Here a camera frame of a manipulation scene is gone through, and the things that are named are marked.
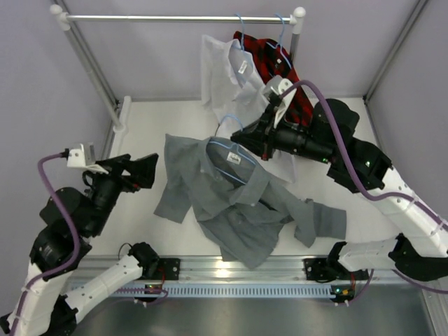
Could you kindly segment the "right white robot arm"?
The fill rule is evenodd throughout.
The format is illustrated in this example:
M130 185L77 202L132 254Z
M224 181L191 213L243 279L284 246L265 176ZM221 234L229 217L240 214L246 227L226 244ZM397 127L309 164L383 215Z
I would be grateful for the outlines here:
M318 102L305 127L280 120L280 99L273 97L259 119L232 134L231 140L262 160L274 151L326 163L336 184L360 195L398 229L399 234L368 243L337 242L325 268L341 278L364 269L392 270L408 281L447 276L447 222L403 181L391 159L375 144L357 139L360 116L338 99Z

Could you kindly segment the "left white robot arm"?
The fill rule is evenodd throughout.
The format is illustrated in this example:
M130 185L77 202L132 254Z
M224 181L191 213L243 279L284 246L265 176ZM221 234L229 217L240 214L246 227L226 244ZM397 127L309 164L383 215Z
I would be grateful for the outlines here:
M82 288L63 293L80 261L91 251L90 240L104 229L118 198L152 188L158 154L132 160L129 154L77 163L79 154L65 150L41 158L37 167L50 198L39 216L45 227L29 254L27 278L14 310L1 317L6 335L71 335L85 316L121 287L158 273L159 255L146 242L129 252ZM44 170L54 159L83 170L85 192L55 190Z

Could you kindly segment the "grey shirt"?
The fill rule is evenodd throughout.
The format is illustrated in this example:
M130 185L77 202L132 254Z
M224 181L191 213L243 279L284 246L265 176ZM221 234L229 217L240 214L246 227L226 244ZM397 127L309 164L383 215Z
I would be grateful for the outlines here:
M166 135L167 184L156 216L182 223L192 210L204 236L220 247L222 257L238 260L249 269L265 262L289 223L295 224L294 238L306 247L318 237L346 237L345 210L298 199L243 148L240 151L256 166L245 160L229 163L228 151L210 140ZM225 176L217 167L236 173L247 184Z

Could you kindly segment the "light blue hanger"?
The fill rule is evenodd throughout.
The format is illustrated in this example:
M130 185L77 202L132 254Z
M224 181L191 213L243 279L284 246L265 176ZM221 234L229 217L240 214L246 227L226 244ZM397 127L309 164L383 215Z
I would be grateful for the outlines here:
M245 160L245 161L249 162L251 165L256 166L256 162L255 162L251 157L245 155L244 153L242 153L242 152L240 151L239 144L237 144L237 143L235 143L235 142L232 142L230 145L227 145L227 144L225 144L225 143L222 143L222 142L219 142L219 141L214 140L214 138L216 137L216 135L217 135L217 133L218 133L218 130L219 130L220 126L221 126L227 119L232 119L232 120L236 121L237 124L238 124L238 126L239 126L239 128L240 128L240 130L243 130L242 122L241 122L241 120L240 120L236 115L234 115L234 114L227 114L227 115L224 115L224 116L221 118L221 120L218 122L218 126L217 126L217 128L216 128L216 133L215 133L215 135L214 135L213 137L211 137L211 140L210 140L209 143L210 143L210 144L213 144L213 145L215 145L215 146L224 148L225 150L227 150L227 157L226 157L226 160L227 160L227 162L229 162L229 163L232 163L232 164L234 164L234 165L240 165L241 162L242 162L242 160ZM234 181L236 181L236 182L238 182L238 183L240 183L240 184L242 184L242 185L246 185L246 184L247 184L247 182L246 182L245 180L241 179L241 178L239 177L239 175L237 175L236 173L230 173L230 172L227 172L227 171L225 171L225 170L223 170L223 169L221 169L221 168L218 168L218 167L217 167L217 170L218 170L220 173L224 174L225 176L227 176L227 177L233 179Z

